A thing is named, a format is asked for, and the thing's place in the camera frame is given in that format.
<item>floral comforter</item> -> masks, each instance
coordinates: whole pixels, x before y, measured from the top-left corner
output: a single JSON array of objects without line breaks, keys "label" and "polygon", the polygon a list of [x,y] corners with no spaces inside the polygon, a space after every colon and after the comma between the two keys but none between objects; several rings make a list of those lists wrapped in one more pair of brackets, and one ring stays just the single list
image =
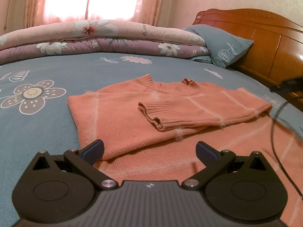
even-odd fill
[{"label": "floral comforter", "polygon": [[189,58],[209,55],[199,35],[136,22],[81,20],[35,26],[0,37],[0,65],[49,55],[127,53]]}]

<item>curtain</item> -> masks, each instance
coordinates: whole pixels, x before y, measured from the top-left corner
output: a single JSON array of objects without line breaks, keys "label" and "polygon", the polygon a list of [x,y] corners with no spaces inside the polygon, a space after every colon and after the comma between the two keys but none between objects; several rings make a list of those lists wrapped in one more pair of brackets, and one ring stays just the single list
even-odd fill
[{"label": "curtain", "polygon": [[162,0],[26,0],[24,27],[82,19],[156,25]]}]

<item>knit sweater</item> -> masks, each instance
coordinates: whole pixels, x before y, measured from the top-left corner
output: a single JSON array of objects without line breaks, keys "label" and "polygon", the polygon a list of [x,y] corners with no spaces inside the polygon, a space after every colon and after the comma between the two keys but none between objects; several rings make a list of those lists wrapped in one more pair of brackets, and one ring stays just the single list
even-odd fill
[{"label": "knit sweater", "polygon": [[68,97],[81,148],[102,139],[109,160],[148,145],[181,138],[209,126],[257,117],[271,105],[244,88],[208,82],[155,82],[150,75]]},{"label": "knit sweater", "polygon": [[[95,167],[119,184],[123,180],[178,180],[181,184],[205,166],[195,153],[198,141],[204,141],[218,151],[230,149],[236,155],[249,156],[261,151],[276,171],[288,194],[281,220],[289,227],[303,226],[303,202],[288,181],[273,155],[269,134],[271,118],[262,113],[258,118],[224,128],[212,126],[176,140],[150,145],[108,161],[98,161]],[[275,150],[283,166],[303,190],[303,142],[290,130],[277,123],[274,130]]]}]

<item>black cable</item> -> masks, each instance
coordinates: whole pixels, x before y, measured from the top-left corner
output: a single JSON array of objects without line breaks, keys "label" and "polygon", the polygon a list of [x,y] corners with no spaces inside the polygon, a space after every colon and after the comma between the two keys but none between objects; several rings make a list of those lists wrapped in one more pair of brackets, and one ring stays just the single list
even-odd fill
[{"label": "black cable", "polygon": [[290,103],[291,101],[297,100],[297,99],[303,99],[303,96],[297,96],[295,98],[290,99],[289,101],[286,101],[277,111],[277,113],[275,114],[275,116],[272,118],[272,127],[270,130],[270,143],[272,146],[272,151],[274,153],[274,156],[277,160],[278,165],[280,166],[281,170],[283,171],[283,173],[285,174],[285,176],[287,177],[287,179],[290,181],[290,183],[293,185],[293,187],[296,189],[296,191],[298,192],[299,196],[301,197],[302,201],[303,201],[303,194],[300,191],[299,187],[295,184],[295,182],[291,179],[291,177],[288,175],[288,173],[286,172],[285,168],[283,167],[281,161],[279,160],[275,147],[274,147],[274,127],[275,127],[275,122],[277,122],[277,118],[280,114],[280,112],[283,110],[283,108]]}]

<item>pillowcase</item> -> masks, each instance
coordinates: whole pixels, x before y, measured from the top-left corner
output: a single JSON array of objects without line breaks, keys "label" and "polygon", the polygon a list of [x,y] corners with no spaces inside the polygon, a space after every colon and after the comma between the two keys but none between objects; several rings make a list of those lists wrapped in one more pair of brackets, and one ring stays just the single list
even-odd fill
[{"label": "pillowcase", "polygon": [[206,43],[213,64],[222,68],[239,60],[254,42],[208,25],[192,25],[184,30],[201,36]]},{"label": "pillowcase", "polygon": [[201,63],[209,63],[212,64],[212,59],[208,55],[201,55],[201,56],[196,56],[189,58],[189,60],[201,62]]}]

